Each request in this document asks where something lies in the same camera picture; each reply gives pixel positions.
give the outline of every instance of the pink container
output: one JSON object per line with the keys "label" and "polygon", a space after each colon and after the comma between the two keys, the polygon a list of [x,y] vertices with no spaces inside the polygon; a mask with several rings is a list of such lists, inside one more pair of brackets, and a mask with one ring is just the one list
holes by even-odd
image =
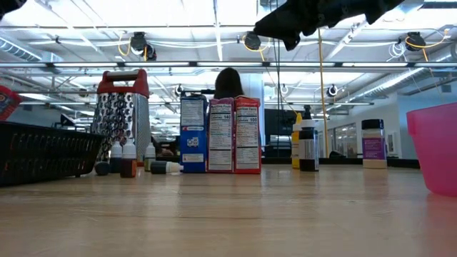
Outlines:
{"label": "pink container", "polygon": [[457,196],[457,103],[408,112],[427,188],[444,196]]}

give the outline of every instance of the wooden table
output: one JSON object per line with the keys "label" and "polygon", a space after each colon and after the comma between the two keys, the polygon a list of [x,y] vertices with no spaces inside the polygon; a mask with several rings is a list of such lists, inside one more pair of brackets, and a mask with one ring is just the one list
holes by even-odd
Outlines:
{"label": "wooden table", "polygon": [[457,256],[420,171],[89,175],[0,188],[0,256]]}

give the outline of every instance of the bottle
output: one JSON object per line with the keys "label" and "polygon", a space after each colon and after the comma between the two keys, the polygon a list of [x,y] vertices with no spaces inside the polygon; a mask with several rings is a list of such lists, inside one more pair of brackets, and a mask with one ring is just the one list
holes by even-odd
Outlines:
{"label": "bottle", "polygon": [[362,121],[362,148],[364,168],[387,168],[384,120]]}
{"label": "bottle", "polygon": [[146,148],[146,153],[144,154],[144,171],[151,171],[151,163],[153,161],[156,161],[156,148],[154,148],[154,144],[151,142]]}
{"label": "bottle", "polygon": [[121,178],[136,177],[136,147],[133,139],[127,139],[122,148]]}
{"label": "bottle", "polygon": [[316,135],[314,133],[314,121],[311,119],[311,107],[305,106],[305,117],[301,122],[299,134],[300,145],[300,171],[319,171],[319,162],[316,158]]}
{"label": "bottle", "polygon": [[297,114],[296,123],[293,125],[292,132],[292,168],[300,169],[300,131],[301,114]]}
{"label": "bottle", "polygon": [[121,173],[122,163],[122,146],[119,141],[115,141],[113,147],[111,147],[111,156],[109,159],[109,166],[111,167],[111,173]]}
{"label": "bottle", "polygon": [[179,163],[172,163],[172,162],[167,162],[166,163],[166,173],[179,173],[182,170],[184,170],[184,166],[179,165]]}

